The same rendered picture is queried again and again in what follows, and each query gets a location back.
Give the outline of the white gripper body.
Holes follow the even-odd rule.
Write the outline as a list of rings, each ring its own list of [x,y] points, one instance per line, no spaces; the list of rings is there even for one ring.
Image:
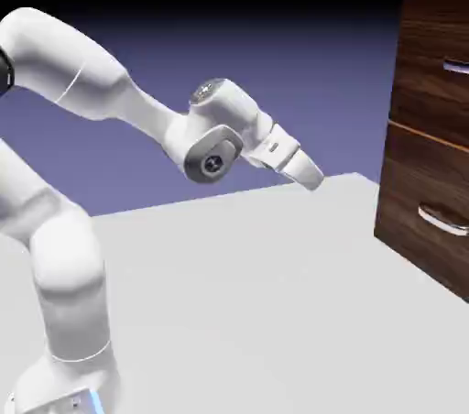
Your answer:
[[[293,154],[280,173],[309,191],[316,190],[324,180],[321,169],[301,148]]]

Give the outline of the dark wood cabinet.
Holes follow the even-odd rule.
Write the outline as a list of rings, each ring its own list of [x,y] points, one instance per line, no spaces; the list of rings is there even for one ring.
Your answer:
[[[403,0],[374,234],[469,304],[469,0]]]

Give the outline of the dark wood drawer front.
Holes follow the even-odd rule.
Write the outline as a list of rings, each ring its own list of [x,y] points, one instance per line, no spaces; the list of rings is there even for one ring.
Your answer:
[[[469,149],[469,0],[403,0],[389,117]]]
[[[469,236],[427,223],[421,204],[469,224],[469,149],[390,121],[375,237],[469,303]]]

